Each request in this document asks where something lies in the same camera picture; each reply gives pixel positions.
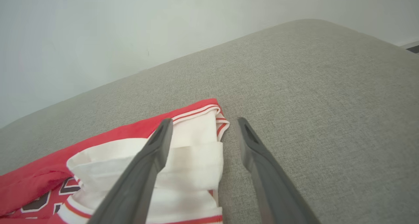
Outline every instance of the wall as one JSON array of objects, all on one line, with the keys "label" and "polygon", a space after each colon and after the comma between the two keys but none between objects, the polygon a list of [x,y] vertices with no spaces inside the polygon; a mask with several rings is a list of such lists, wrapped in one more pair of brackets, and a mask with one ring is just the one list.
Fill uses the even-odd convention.
[{"label": "wall", "polygon": [[319,18],[404,45],[418,0],[0,0],[0,127],[276,24]]}]

